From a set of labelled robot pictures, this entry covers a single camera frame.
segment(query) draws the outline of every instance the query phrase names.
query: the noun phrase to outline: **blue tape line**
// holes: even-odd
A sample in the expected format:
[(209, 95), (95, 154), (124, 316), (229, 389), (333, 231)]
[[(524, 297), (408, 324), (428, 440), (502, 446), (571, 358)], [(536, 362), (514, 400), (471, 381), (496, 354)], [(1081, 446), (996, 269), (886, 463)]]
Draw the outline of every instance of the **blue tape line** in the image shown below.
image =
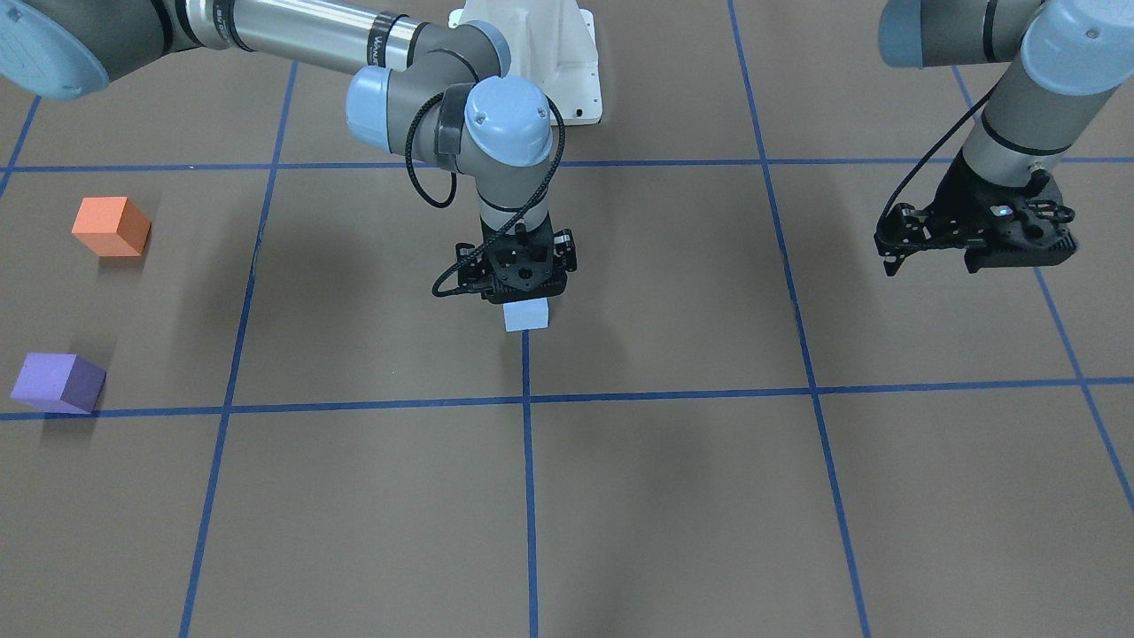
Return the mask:
[(201, 510), (201, 525), (197, 527), (197, 544), (193, 548), (193, 569), (189, 571), (189, 585), (185, 593), (185, 607), (181, 610), (181, 628), (179, 638), (188, 638), (189, 623), (193, 621), (193, 605), (197, 599), (197, 584), (201, 581), (201, 564), (205, 556), (205, 541), (209, 538), (209, 522), (212, 520), (212, 507), (217, 496), (217, 480), (220, 477), (220, 460), (225, 456), (225, 440), (228, 437), (228, 415), (221, 415), (217, 429), (217, 444), (213, 446), (212, 466), (209, 468), (209, 486), (205, 488), (205, 502)]
[(1048, 309), (1051, 312), (1051, 318), (1056, 323), (1056, 330), (1059, 332), (1059, 339), (1063, 340), (1064, 349), (1067, 351), (1067, 359), (1070, 360), (1070, 367), (1075, 371), (1075, 377), (1078, 380), (1078, 385), (1083, 392), (1083, 399), (1086, 400), (1086, 407), (1091, 411), (1091, 418), (1094, 419), (1094, 427), (1099, 431), (1099, 436), (1102, 439), (1102, 446), (1107, 450), (1107, 457), (1110, 458), (1110, 465), (1115, 469), (1115, 475), (1118, 477), (1118, 484), (1123, 488), (1123, 494), (1126, 495), (1126, 504), (1129, 505), (1131, 512), (1134, 513), (1134, 492), (1131, 491), (1129, 479), (1126, 477), (1126, 471), (1123, 469), (1123, 462), (1118, 459), (1118, 452), (1115, 450), (1115, 444), (1110, 440), (1110, 433), (1107, 432), (1107, 425), (1102, 420), (1102, 415), (1099, 414), (1099, 408), (1094, 403), (1094, 395), (1091, 394), (1091, 389), (1086, 382), (1086, 377), (1083, 375), (1083, 368), (1078, 364), (1078, 357), (1075, 356), (1075, 349), (1070, 346), (1070, 338), (1067, 337), (1067, 330), (1064, 327), (1063, 318), (1059, 316), (1059, 309), (1056, 307), (1056, 299), (1051, 296), (1051, 290), (1048, 288), (1048, 282), (1043, 278), (1043, 272), (1039, 267), (1032, 267), (1035, 272), (1035, 279), (1040, 282), (1040, 289), (1043, 291), (1043, 299), (1048, 304)]
[(1132, 163), (1134, 158), (1064, 158), (1064, 163)]
[[(957, 87), (960, 88), (960, 96), (965, 99), (965, 104), (968, 108), (973, 108), (973, 104), (976, 102), (973, 102), (972, 95), (968, 94), (968, 86), (965, 86), (965, 78), (960, 76), (960, 68), (956, 65), (953, 66), (953, 77), (957, 80)], [(979, 121), (980, 114), (973, 113), (973, 121)]]
[(624, 392), (598, 394), (548, 394), (532, 398), (532, 403), (592, 403), (621, 401), (675, 401), (687, 399), (746, 399), (756, 397), (807, 397), (804, 388), (765, 390), (711, 390), (677, 392)]
[(759, 165), (759, 159), (674, 159), (674, 160), (573, 160), (565, 168), (652, 167), (652, 165)]
[(136, 419), (141, 417), (215, 417), (222, 414), (222, 408), (137, 408), (124, 410), (95, 410), (90, 415), (9, 412), (0, 414), (0, 422), (67, 422), (75, 419)]
[[(1088, 378), (1090, 386), (1131, 386), (1134, 377)], [(1023, 390), (1036, 388), (1076, 388), (1078, 380), (1019, 380), (1005, 382), (953, 382), (934, 384), (896, 384), (874, 386), (818, 386), (815, 393), (827, 394), (888, 394), (909, 392), (964, 392), (982, 390)], [(414, 410), (429, 408), (475, 408), (485, 406), (522, 406), (553, 403), (616, 403), (635, 401), (683, 401), (717, 399), (758, 399), (773, 397), (809, 397), (810, 389), (756, 389), (678, 392), (627, 392), (601, 394), (547, 394), (524, 397), (476, 397), (464, 399), (421, 399), (391, 401), (352, 401), (339, 403), (280, 403), (201, 408), (141, 408), (120, 410), (98, 410), (86, 415), (44, 415), (42, 412), (0, 412), (0, 422), (39, 422), (67, 419), (129, 419), (138, 417), (192, 417), (229, 415), (273, 415), (289, 412), (335, 412), (361, 410)]]
[(11, 156), (8, 158), (8, 168), (3, 171), (3, 176), (0, 177), (0, 197), (3, 196), (5, 190), (8, 189), (8, 182), (11, 180), (11, 173), (16, 168), (16, 162), (19, 161), (19, 153), (24, 151), (24, 143), (27, 142), (27, 135), (32, 131), (32, 121), (35, 120), (35, 113), (40, 110), (39, 95), (32, 100), (32, 105), (27, 108), (27, 117), (24, 118), (24, 127), (19, 129), (19, 137), (16, 138), (16, 145), (11, 150)]
[(288, 412), (342, 412), (358, 410), (416, 410), (423, 408), (469, 408), (477, 406), (519, 406), (521, 397), (484, 397), (472, 399), (423, 399), (405, 401), (352, 401), (342, 403), (286, 403), (277, 406), (234, 406), (232, 415), (274, 415)]
[(1134, 377), (1098, 377), (1086, 380), (1089, 386), (1128, 386), (1134, 385)]
[[(803, 159), (769, 159), (767, 163), (772, 165), (823, 165), (823, 164), (838, 164), (838, 165), (858, 165), (858, 164), (873, 164), (873, 163), (899, 163), (899, 164), (911, 164), (917, 163), (921, 158), (803, 158)], [(931, 158), (926, 163), (950, 163), (951, 158)]]
[[(425, 162), (415, 161), (415, 164), (421, 165), (432, 165)], [(350, 161), (318, 161), (318, 162), (293, 162), (293, 163), (281, 163), (279, 165), (280, 170), (337, 170), (337, 169), (374, 169), (374, 168), (405, 168), (406, 162), (404, 161), (371, 161), (371, 162), (350, 162)]]
[(244, 307), (240, 311), (240, 326), (236, 334), (236, 346), (232, 349), (232, 366), (229, 373), (228, 388), (225, 392), (225, 412), (220, 418), (220, 426), (217, 428), (217, 445), (213, 449), (212, 467), (209, 470), (209, 486), (205, 490), (205, 502), (201, 512), (201, 526), (197, 529), (197, 544), (193, 553), (193, 568), (189, 572), (189, 585), (185, 593), (185, 609), (181, 611), (180, 638), (188, 638), (189, 624), (193, 621), (193, 606), (196, 602), (197, 582), (201, 578), (201, 565), (204, 560), (205, 544), (209, 541), (209, 522), (212, 518), (212, 507), (217, 497), (217, 480), (220, 476), (220, 465), (225, 457), (225, 440), (228, 436), (229, 414), (232, 408), (232, 398), (236, 394), (237, 376), (240, 372), (240, 357), (244, 352), (244, 338), (248, 329), (248, 314), (252, 309), (252, 297), (256, 286), (256, 260), (260, 248), (263, 245), (264, 227), (268, 223), (268, 214), (271, 210), (272, 194), (276, 188), (276, 164), (279, 163), (280, 153), (284, 147), (284, 136), (287, 133), (288, 113), (291, 109), (291, 94), (295, 91), (295, 78), (299, 63), (291, 62), (291, 71), (288, 76), (287, 90), (284, 93), (284, 107), (280, 110), (279, 129), (276, 133), (276, 148), (272, 152), (272, 169), (268, 175), (268, 186), (264, 189), (264, 204), (260, 212), (260, 227), (256, 230), (256, 244), (252, 250), (252, 264), (248, 267), (248, 282), (244, 292)]
[[(768, 154), (764, 148), (763, 133), (760, 128), (760, 114), (756, 109), (756, 99), (752, 91), (747, 57), (744, 53), (744, 43), (741, 39), (741, 27), (736, 17), (735, 0), (728, 0), (728, 12), (729, 18), (733, 22), (733, 37), (736, 42), (736, 53), (741, 61), (741, 75), (744, 79), (744, 90), (748, 97), (748, 110), (752, 114), (752, 129), (756, 136), (756, 147), (760, 152), (760, 159), (767, 160)], [(870, 638), (870, 621), (866, 615), (866, 603), (863, 598), (862, 586), (858, 578), (858, 568), (854, 556), (854, 545), (850, 542), (850, 530), (847, 526), (846, 512), (843, 508), (843, 491), (839, 488), (838, 474), (835, 469), (835, 457), (831, 452), (830, 437), (827, 434), (827, 422), (823, 417), (823, 407), (815, 384), (815, 372), (812, 366), (811, 351), (807, 347), (807, 333), (803, 324), (803, 311), (799, 307), (799, 297), (795, 289), (795, 278), (792, 273), (792, 261), (788, 254), (787, 241), (784, 237), (784, 227), (780, 223), (779, 205), (776, 201), (776, 188), (772, 184), (771, 167), (765, 161), (761, 165), (761, 169), (764, 173), (764, 187), (768, 190), (768, 203), (771, 206), (772, 223), (776, 227), (776, 241), (779, 245), (780, 254), (784, 256), (784, 279), (787, 282), (788, 295), (792, 298), (792, 306), (795, 311), (796, 330), (799, 334), (799, 351), (803, 356), (804, 369), (807, 373), (807, 391), (811, 395), (812, 408), (815, 412), (815, 423), (819, 427), (819, 439), (823, 448), (823, 460), (827, 465), (827, 478), (831, 486), (831, 497), (835, 503), (835, 514), (839, 524), (839, 535), (843, 537), (843, 551), (846, 555), (847, 572), (850, 577), (850, 586), (854, 592), (855, 607), (858, 611), (858, 624), (862, 629), (863, 638)]]
[(532, 350), (528, 332), (522, 339), (524, 372), (524, 491), (527, 495), (527, 626), (528, 636), (540, 636), (540, 586), (535, 551), (535, 460), (532, 452)]
[(153, 163), (105, 165), (20, 165), (12, 172), (175, 172), (181, 170), (271, 170), (270, 163)]
[(955, 382), (939, 384), (896, 384), (879, 386), (831, 386), (818, 389), (819, 394), (882, 394), (900, 392), (956, 392), (1032, 388), (1076, 388), (1078, 380), (1024, 380), (1012, 382)]

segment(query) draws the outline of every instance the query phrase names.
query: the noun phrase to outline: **brown floor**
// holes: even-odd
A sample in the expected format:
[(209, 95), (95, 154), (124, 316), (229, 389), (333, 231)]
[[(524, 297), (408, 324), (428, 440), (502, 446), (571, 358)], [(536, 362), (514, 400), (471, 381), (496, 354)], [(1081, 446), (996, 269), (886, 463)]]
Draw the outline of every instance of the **brown floor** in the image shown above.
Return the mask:
[[(430, 296), (474, 189), (421, 202), (347, 76), (0, 80), (0, 386), (108, 371), (98, 418), (0, 407), (0, 636), (1128, 636), (1134, 95), (1056, 172), (1080, 254), (887, 278), (879, 209), (1002, 68), (888, 68), (865, 5), (584, 2), (581, 267), (530, 335)], [(69, 236), (118, 194), (142, 260)]]

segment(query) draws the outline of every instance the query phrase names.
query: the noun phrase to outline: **grid line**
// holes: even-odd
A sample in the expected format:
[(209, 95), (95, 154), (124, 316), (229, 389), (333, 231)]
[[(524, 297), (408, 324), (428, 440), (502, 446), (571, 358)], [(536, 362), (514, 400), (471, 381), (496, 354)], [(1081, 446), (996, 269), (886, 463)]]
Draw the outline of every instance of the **grid line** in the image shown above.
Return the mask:
[[(759, 163), (767, 163), (771, 165), (860, 165), (897, 163), (908, 165), (916, 163), (921, 158), (769, 158)], [(930, 158), (926, 163), (949, 163), (950, 161), (951, 160), (949, 158)]]
[(107, 163), (77, 165), (17, 165), (12, 172), (51, 173), (51, 172), (177, 172), (198, 170), (271, 170), (270, 163)]
[(540, 636), (540, 585), (536, 570), (535, 452), (532, 444), (532, 347), (528, 331), (521, 338), (524, 405), (524, 493), (527, 509), (527, 627), (531, 638)]
[(256, 241), (252, 249), (252, 263), (248, 266), (248, 281), (245, 286), (244, 306), (240, 309), (240, 324), (236, 333), (236, 344), (232, 349), (232, 366), (229, 373), (228, 386), (225, 391), (225, 405), (220, 417), (220, 425), (217, 428), (217, 444), (213, 448), (212, 465), (209, 469), (209, 485), (205, 488), (204, 505), (201, 511), (201, 525), (197, 529), (197, 543), (193, 552), (193, 567), (189, 571), (189, 582), (185, 593), (185, 607), (181, 611), (180, 638), (188, 638), (189, 626), (193, 622), (193, 607), (196, 603), (197, 585), (201, 579), (201, 565), (204, 561), (205, 545), (209, 539), (209, 524), (212, 520), (212, 508), (217, 496), (217, 484), (220, 478), (220, 466), (225, 456), (225, 441), (228, 437), (229, 417), (232, 415), (232, 399), (236, 395), (237, 377), (240, 373), (240, 357), (244, 352), (244, 339), (248, 329), (248, 315), (252, 311), (252, 298), (256, 288), (256, 262), (260, 258), (260, 249), (264, 243), (264, 228), (268, 224), (268, 215), (271, 212), (272, 195), (276, 192), (276, 176), (280, 153), (284, 148), (284, 136), (287, 133), (288, 113), (291, 108), (291, 94), (295, 91), (296, 74), (299, 70), (299, 62), (291, 62), (291, 70), (287, 80), (287, 88), (284, 92), (284, 105), (280, 108), (279, 129), (276, 134), (276, 148), (272, 152), (272, 169), (268, 173), (268, 185), (264, 188), (264, 203), (260, 212), (260, 226), (256, 229)]
[(1115, 156), (1115, 158), (1064, 158), (1059, 160), (1060, 163), (1131, 163), (1134, 162), (1134, 158)]
[[(960, 94), (964, 96), (965, 103), (968, 104), (968, 108), (973, 108), (973, 99), (968, 93), (968, 87), (965, 85), (965, 78), (962, 77), (960, 70), (958, 70), (957, 67), (953, 67), (953, 73), (954, 77), (957, 78), (957, 86), (960, 87)], [(1122, 460), (1118, 458), (1114, 442), (1110, 440), (1110, 433), (1107, 432), (1107, 425), (1102, 420), (1099, 407), (1094, 402), (1094, 395), (1091, 393), (1091, 388), (1086, 382), (1086, 375), (1083, 374), (1083, 368), (1078, 364), (1078, 357), (1075, 355), (1075, 348), (1070, 343), (1070, 338), (1067, 335), (1067, 330), (1059, 315), (1059, 307), (1056, 305), (1055, 297), (1051, 296), (1051, 289), (1048, 288), (1047, 279), (1043, 278), (1043, 272), (1040, 267), (1033, 266), (1032, 272), (1035, 274), (1035, 280), (1040, 284), (1040, 290), (1043, 294), (1043, 300), (1047, 303), (1048, 311), (1051, 313), (1052, 322), (1055, 322), (1056, 331), (1059, 333), (1059, 340), (1063, 342), (1064, 350), (1067, 352), (1067, 359), (1070, 361), (1072, 371), (1075, 372), (1076, 384), (1083, 393), (1083, 400), (1086, 401), (1088, 410), (1090, 410), (1091, 418), (1094, 420), (1094, 427), (1099, 432), (1099, 437), (1102, 440), (1102, 446), (1107, 451), (1107, 457), (1110, 459), (1110, 465), (1114, 468), (1115, 476), (1118, 478), (1118, 484), (1123, 490), (1123, 494), (1126, 496), (1126, 504), (1129, 507), (1131, 512), (1134, 513), (1134, 492), (1131, 491), (1129, 479), (1126, 477), (1126, 471), (1123, 469)]]
[[(1134, 386), (1134, 377), (1098, 377), (1080, 382), (1072, 380), (1018, 380), (998, 382), (947, 382), (926, 384), (895, 384), (864, 386), (816, 386), (820, 395), (830, 394), (902, 394), (922, 392), (972, 392), (991, 390), (1027, 390), (1043, 388), (1078, 388), (1088, 386)], [(810, 397), (809, 388), (753, 389), (753, 390), (713, 390), (713, 391), (677, 391), (677, 392), (628, 392), (599, 394), (533, 394), (530, 398), (518, 397), (473, 397), (457, 399), (418, 399), (391, 401), (348, 401), (330, 403), (277, 403), (231, 406), (201, 406), (186, 408), (126, 408), (112, 410), (95, 410), (91, 415), (52, 415), (43, 412), (0, 412), (0, 423), (14, 422), (57, 422), (79, 419), (134, 419), (142, 417), (219, 417), (226, 411), (230, 415), (274, 415), (302, 412), (340, 412), (370, 410), (422, 410), (430, 408), (476, 408), (486, 406), (523, 406), (530, 401), (533, 406), (564, 403), (632, 403), (646, 401), (711, 401), (727, 399), (761, 399), (775, 397)]]
[(24, 118), (24, 126), (19, 129), (19, 137), (16, 138), (16, 145), (11, 148), (11, 156), (8, 158), (8, 164), (5, 167), (3, 176), (0, 176), (0, 197), (3, 196), (5, 190), (8, 189), (8, 181), (11, 179), (12, 172), (16, 170), (16, 162), (19, 161), (19, 153), (24, 150), (24, 143), (27, 142), (27, 135), (32, 130), (32, 121), (35, 120), (35, 113), (40, 110), (40, 97), (39, 95), (32, 100), (32, 105), (27, 108), (27, 117)]
[[(741, 76), (744, 80), (744, 90), (748, 99), (748, 111), (752, 114), (752, 129), (756, 137), (756, 148), (761, 159), (767, 159), (764, 148), (764, 137), (760, 127), (760, 111), (756, 108), (756, 99), (752, 88), (752, 78), (748, 73), (747, 57), (744, 53), (744, 42), (741, 37), (741, 26), (736, 16), (736, 3), (728, 0), (729, 18), (733, 23), (733, 37), (736, 41), (736, 54), (741, 62)], [(784, 236), (784, 227), (780, 222), (779, 205), (776, 201), (776, 186), (772, 182), (771, 167), (767, 161), (761, 165), (764, 187), (768, 190), (768, 204), (771, 209), (772, 223), (776, 227), (776, 241), (779, 245), (780, 255), (784, 258), (784, 279), (787, 283), (788, 296), (792, 298), (792, 306), (795, 312), (796, 330), (799, 334), (799, 352), (803, 357), (803, 366), (807, 374), (807, 390), (811, 395), (811, 405), (815, 412), (815, 423), (819, 428), (819, 440), (823, 449), (823, 461), (827, 465), (827, 478), (831, 487), (831, 499), (835, 505), (835, 514), (838, 520), (839, 535), (843, 538), (843, 552), (846, 556), (847, 573), (850, 578), (850, 588), (854, 594), (855, 607), (858, 612), (858, 624), (863, 638), (871, 638), (870, 620), (866, 615), (866, 603), (863, 598), (862, 586), (858, 579), (858, 568), (854, 556), (854, 545), (850, 539), (850, 529), (847, 526), (846, 512), (843, 508), (843, 492), (839, 487), (838, 473), (835, 468), (835, 457), (831, 451), (830, 437), (827, 434), (827, 422), (823, 417), (823, 406), (815, 383), (815, 371), (811, 360), (811, 351), (807, 347), (807, 332), (803, 323), (803, 309), (799, 306), (799, 296), (795, 288), (795, 277), (792, 273), (792, 260), (787, 248), (787, 240)]]

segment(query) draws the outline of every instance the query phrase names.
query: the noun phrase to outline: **gray arm segment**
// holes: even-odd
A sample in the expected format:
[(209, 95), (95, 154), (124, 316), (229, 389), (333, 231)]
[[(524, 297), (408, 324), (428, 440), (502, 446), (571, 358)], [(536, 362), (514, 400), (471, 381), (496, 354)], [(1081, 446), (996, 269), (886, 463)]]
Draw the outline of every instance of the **gray arm segment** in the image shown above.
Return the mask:
[[(475, 80), (463, 63), (443, 51), (423, 54), (405, 71), (391, 74), (387, 97), (390, 150), (397, 154), (405, 152), (411, 120), (426, 100), (449, 85)], [(445, 158), (435, 152), (440, 110), (441, 107), (437, 105), (425, 113), (413, 145), (414, 159), (437, 165), (446, 163)], [(550, 137), (547, 125), (541, 129), (541, 134)], [(481, 198), (481, 219), (488, 227), (499, 229), (514, 214), (507, 209), (521, 207), (539, 188), (548, 172), (551, 158), (547, 154), (532, 165), (507, 164), (490, 156), (473, 139), (469, 128), (463, 126), (460, 151), (452, 158), (452, 162), (458, 172), (476, 179), (476, 189)], [(530, 228), (535, 228), (547, 215), (548, 204), (544, 199), (525, 214), (523, 220)]]
[(184, 0), (27, 0), (78, 39), (102, 62), (111, 82), (174, 51), (196, 44), (178, 20)]
[(475, 28), (449, 29), (333, 0), (231, 0), (226, 20), (215, 14), (225, 2), (211, 3), (212, 14), (191, 11), (189, 22), (213, 49), (236, 45), (354, 74), (367, 65), (403, 70), (413, 63), (414, 51), (448, 48), (466, 56), (483, 77), (501, 73), (494, 48)]
[(895, 67), (1007, 62), (1043, 0), (890, 0), (878, 41)]
[(1055, 168), (1116, 90), (1093, 95), (1052, 93), (1016, 60), (984, 107), (962, 155), (988, 181), (1022, 187), (1035, 167)]

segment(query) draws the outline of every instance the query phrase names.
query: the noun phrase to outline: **light blue joint cap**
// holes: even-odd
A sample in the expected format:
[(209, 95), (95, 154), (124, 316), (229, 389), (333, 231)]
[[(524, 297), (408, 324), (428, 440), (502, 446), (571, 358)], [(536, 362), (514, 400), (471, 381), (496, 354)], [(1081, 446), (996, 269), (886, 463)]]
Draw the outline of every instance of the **light blue joint cap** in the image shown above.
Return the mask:
[(1134, 75), (1134, 3), (1050, 0), (1024, 34), (1024, 69), (1063, 95), (1094, 95)]
[(465, 126), (473, 142), (508, 165), (535, 165), (551, 153), (551, 109), (523, 77), (489, 77), (468, 93)]
[(488, 36), (492, 45), (496, 46), (497, 58), (500, 59), (500, 77), (508, 75), (511, 70), (511, 49), (508, 46), (508, 39), (500, 33), (500, 29), (484, 20), (469, 20), (468, 26), (475, 26)]
[(890, 0), (878, 23), (878, 50), (891, 67), (925, 66), (921, 37), (921, 0)]
[(0, 73), (36, 95), (60, 101), (110, 85), (90, 49), (20, 0), (0, 0)]
[(359, 141), (390, 153), (386, 97), (390, 88), (390, 69), (364, 67), (355, 74), (347, 90), (347, 127)]

